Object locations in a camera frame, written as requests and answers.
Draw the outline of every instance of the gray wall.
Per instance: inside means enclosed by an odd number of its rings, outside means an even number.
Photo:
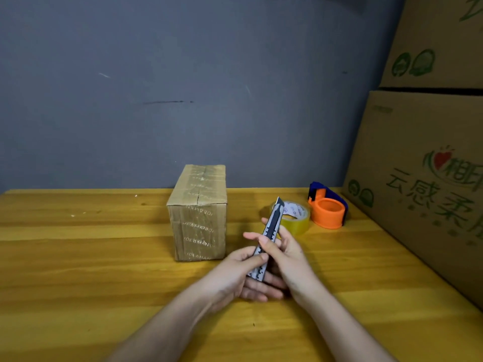
[[[341,185],[402,3],[2,0],[0,191]]]

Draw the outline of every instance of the wooden table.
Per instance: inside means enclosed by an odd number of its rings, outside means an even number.
[[[0,360],[106,357],[216,261],[176,263],[168,189],[15,190],[0,196]],[[277,195],[228,189],[227,250],[262,231]],[[401,361],[482,361],[483,316],[402,245],[350,206],[340,230],[299,236],[316,273]],[[333,360],[293,300],[238,300],[197,329],[182,360]]]

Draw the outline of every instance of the clear tape roll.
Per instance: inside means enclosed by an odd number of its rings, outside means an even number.
[[[284,201],[284,215],[280,224],[292,235],[300,235],[309,229],[310,211],[307,207],[290,201]]]

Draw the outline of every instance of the taped cardboard box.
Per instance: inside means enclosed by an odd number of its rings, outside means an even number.
[[[177,261],[225,256],[224,165],[186,165],[168,200]]]
[[[381,87],[483,88],[483,0],[406,0]]]
[[[371,92],[343,193],[483,308],[483,97]]]

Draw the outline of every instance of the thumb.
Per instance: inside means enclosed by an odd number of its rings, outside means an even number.
[[[261,265],[265,264],[269,260],[269,255],[266,253],[262,253],[259,255],[255,255],[254,257],[250,257],[247,260],[242,261],[244,266],[244,272],[248,273],[251,270],[260,267]]]
[[[277,263],[281,262],[281,260],[285,257],[285,254],[278,248],[278,246],[270,241],[270,239],[266,236],[260,236],[258,238],[258,243],[262,249],[269,254],[272,258],[275,259]]]

